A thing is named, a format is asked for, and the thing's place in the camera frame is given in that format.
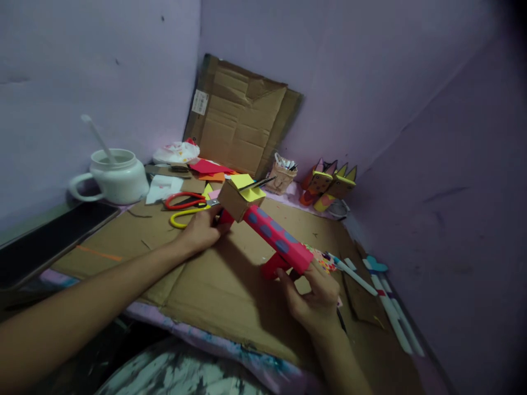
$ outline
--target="cat-ear cardboard figure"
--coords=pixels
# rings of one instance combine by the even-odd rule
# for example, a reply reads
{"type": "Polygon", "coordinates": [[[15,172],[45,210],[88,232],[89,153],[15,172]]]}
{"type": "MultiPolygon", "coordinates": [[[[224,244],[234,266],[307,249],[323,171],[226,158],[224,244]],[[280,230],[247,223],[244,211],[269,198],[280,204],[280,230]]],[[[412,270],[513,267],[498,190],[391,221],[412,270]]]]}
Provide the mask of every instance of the cat-ear cardboard figure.
{"type": "Polygon", "coordinates": [[[348,192],[355,187],[355,178],[357,177],[357,166],[346,174],[347,163],[333,175],[333,181],[326,193],[315,203],[313,208],[317,211],[323,212],[336,199],[344,199],[348,192]]]}
{"type": "Polygon", "coordinates": [[[312,173],[302,183],[302,188],[306,191],[300,197],[300,203],[309,206],[326,192],[333,180],[332,176],[335,170],[337,170],[337,161],[326,163],[320,158],[312,173]]]}

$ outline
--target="white mug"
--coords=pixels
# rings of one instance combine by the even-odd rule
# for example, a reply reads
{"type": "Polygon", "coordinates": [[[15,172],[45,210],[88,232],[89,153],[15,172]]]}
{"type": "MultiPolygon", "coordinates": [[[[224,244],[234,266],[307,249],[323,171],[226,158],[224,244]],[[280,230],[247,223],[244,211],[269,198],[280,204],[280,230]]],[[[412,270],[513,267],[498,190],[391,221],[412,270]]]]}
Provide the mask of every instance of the white mug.
{"type": "Polygon", "coordinates": [[[110,163],[103,150],[92,154],[89,173],[81,174],[70,181],[71,194],[81,201],[106,199],[118,205],[128,205],[143,199],[149,189],[144,166],[133,152],[124,149],[110,149],[117,163],[110,163]],[[82,196],[77,185],[94,178],[101,193],[96,196],[82,196]]]}

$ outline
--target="hand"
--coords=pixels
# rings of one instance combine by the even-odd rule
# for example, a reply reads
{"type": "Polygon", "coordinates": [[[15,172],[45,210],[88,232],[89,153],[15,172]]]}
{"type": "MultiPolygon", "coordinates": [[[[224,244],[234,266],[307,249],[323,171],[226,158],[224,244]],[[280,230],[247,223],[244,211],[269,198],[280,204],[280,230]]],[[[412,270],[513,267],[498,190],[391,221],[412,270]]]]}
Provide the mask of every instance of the hand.
{"type": "Polygon", "coordinates": [[[227,233],[231,228],[231,224],[221,224],[216,227],[212,225],[214,218],[221,209],[222,207],[217,205],[194,214],[185,230],[174,240],[174,243],[188,249],[190,255],[212,246],[222,234],[227,233]]]}
{"type": "Polygon", "coordinates": [[[277,269],[277,274],[291,315],[302,324],[313,339],[321,340],[330,336],[334,329],[340,329],[337,316],[339,283],[327,274],[315,259],[304,272],[311,285],[309,294],[300,295],[294,282],[284,270],[277,269]]]}

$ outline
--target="mug handle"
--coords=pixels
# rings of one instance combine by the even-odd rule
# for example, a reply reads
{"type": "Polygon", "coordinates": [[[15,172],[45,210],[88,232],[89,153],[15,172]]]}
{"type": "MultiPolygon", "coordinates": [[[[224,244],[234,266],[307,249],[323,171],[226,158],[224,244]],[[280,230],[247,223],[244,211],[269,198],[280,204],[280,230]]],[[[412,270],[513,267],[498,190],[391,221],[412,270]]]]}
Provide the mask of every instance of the mug handle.
{"type": "Polygon", "coordinates": [[[100,193],[95,196],[82,196],[79,193],[79,191],[77,190],[77,185],[83,181],[89,180],[90,178],[93,178],[92,173],[81,174],[80,176],[71,179],[70,186],[68,189],[70,190],[70,193],[74,196],[74,198],[80,201],[97,201],[104,197],[103,193],[100,193]]]}

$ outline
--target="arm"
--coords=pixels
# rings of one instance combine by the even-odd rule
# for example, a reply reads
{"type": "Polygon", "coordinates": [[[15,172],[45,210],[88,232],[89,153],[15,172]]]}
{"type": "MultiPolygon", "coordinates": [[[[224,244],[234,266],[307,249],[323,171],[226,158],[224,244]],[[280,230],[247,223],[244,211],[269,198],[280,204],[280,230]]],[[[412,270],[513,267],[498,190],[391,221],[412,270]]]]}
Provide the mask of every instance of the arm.
{"type": "Polygon", "coordinates": [[[51,373],[165,274],[214,244],[220,210],[197,213],[174,241],[82,281],[0,325],[0,388],[20,392],[51,373]]]}
{"type": "Polygon", "coordinates": [[[351,350],[337,317],[339,284],[315,261],[304,276],[311,292],[300,295],[291,278],[277,269],[291,315],[311,336],[327,384],[334,395],[371,394],[372,391],[351,350]]]}

